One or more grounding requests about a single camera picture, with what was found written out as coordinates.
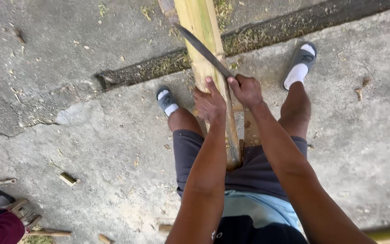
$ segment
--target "light blue shirt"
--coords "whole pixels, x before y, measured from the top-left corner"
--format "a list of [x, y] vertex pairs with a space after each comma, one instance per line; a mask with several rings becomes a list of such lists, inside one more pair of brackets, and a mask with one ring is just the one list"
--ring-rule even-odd
[[249, 215], [254, 228], [280, 223], [299, 230], [296, 212], [291, 204], [277, 197], [242, 191], [225, 191], [222, 217]]

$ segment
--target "left hand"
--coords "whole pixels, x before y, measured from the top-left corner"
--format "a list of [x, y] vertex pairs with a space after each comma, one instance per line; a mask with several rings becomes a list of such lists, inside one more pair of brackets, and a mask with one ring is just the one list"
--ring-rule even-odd
[[216, 118], [225, 118], [227, 104], [211, 77], [207, 77], [205, 80], [211, 94], [204, 93], [196, 87], [194, 88], [193, 94], [199, 117], [207, 121], [207, 123], [210, 123]]

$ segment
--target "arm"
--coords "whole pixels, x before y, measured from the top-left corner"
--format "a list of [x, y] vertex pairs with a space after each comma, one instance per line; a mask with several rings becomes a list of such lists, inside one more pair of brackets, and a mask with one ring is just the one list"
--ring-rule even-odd
[[181, 207], [166, 243], [213, 243], [224, 209], [226, 104], [210, 77], [210, 94], [194, 88], [195, 105], [210, 130], [192, 165]]
[[320, 185], [306, 158], [263, 102], [260, 83], [242, 75], [230, 80], [239, 101], [249, 108], [260, 131], [263, 151], [287, 193], [311, 243], [373, 244]]

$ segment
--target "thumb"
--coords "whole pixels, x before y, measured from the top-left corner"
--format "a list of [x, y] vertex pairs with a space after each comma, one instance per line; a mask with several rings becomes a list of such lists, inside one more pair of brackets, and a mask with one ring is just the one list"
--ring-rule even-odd
[[228, 77], [228, 84], [230, 84], [231, 89], [234, 92], [234, 95], [237, 97], [242, 93], [242, 89], [240, 88], [239, 82], [234, 77]]
[[207, 88], [209, 89], [212, 95], [219, 93], [218, 88], [216, 87], [213, 79], [210, 76], [205, 78], [205, 81], [207, 81]]

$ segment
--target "dark gray shorts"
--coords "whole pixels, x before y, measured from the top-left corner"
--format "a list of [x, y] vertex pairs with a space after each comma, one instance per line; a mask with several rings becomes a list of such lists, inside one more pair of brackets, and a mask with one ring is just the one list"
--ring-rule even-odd
[[[199, 134], [189, 130], [176, 130], [173, 137], [177, 193], [182, 197], [192, 164], [204, 139]], [[306, 158], [308, 148], [306, 140], [296, 136], [292, 136], [291, 139]], [[289, 202], [261, 146], [245, 148], [242, 167], [234, 171], [227, 171], [225, 175], [225, 190], [267, 194]]]

